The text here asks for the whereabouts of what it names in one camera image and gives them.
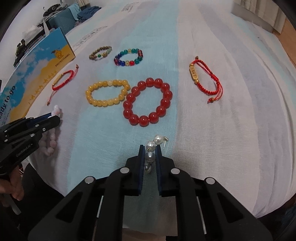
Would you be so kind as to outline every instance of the wooden floor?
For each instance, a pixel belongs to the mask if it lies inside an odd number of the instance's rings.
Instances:
[[[286,19],[281,34],[276,30],[273,31],[273,34],[277,36],[296,68],[296,30],[292,24]]]

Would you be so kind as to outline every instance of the bed sheet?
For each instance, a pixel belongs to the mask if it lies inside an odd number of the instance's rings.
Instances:
[[[50,83],[27,115],[48,113],[55,104],[63,112],[54,155],[30,156],[45,182],[66,195],[86,176],[108,176],[137,155],[140,144],[161,134],[169,138],[164,156],[193,177],[214,177],[256,217],[295,194],[296,70],[275,36],[204,1],[119,3],[92,18],[67,35],[77,49],[63,71],[78,64],[76,77],[47,107]],[[112,46],[110,56],[88,59],[105,45]],[[113,56],[128,48],[142,49],[143,61],[114,65]],[[189,63],[196,55],[220,79],[221,100],[207,104],[193,84]],[[203,86],[214,89],[209,76],[197,71]],[[98,108],[85,98],[95,82],[127,79],[134,86],[147,77],[162,78],[174,94],[157,124],[131,126],[121,104]],[[105,88],[93,97],[109,99],[118,92]],[[160,99],[159,90],[147,89],[133,111],[147,115]],[[124,224],[140,232],[177,234],[175,200],[159,197],[155,168],[144,175],[142,195],[126,197]]]

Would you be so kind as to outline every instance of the blue cloth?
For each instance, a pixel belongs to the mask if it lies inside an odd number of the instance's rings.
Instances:
[[[100,9],[101,9],[101,7],[93,6],[93,7],[88,7],[86,9],[82,10],[78,14],[78,21],[83,23],[85,20],[88,20],[89,18],[91,18],[96,13],[96,11],[98,11]]]
[[[76,21],[78,21],[78,17],[77,17],[77,16],[78,16],[78,14],[81,12],[81,9],[80,9],[78,3],[74,3],[74,4],[70,5],[68,8],[70,9],[70,11],[71,11],[71,13],[72,13],[73,18],[74,18]]]

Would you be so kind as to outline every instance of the black bag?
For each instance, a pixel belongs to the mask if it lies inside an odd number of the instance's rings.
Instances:
[[[52,5],[47,11],[45,11],[45,13],[43,14],[43,17],[46,17],[48,15],[50,15],[52,12],[54,12],[58,7],[60,6],[60,4],[55,4],[55,5]]]

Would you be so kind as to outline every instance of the human hand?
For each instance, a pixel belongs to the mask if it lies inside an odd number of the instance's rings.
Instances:
[[[9,177],[10,181],[0,179],[0,194],[11,194],[18,201],[22,200],[24,189],[18,166],[11,172]]]

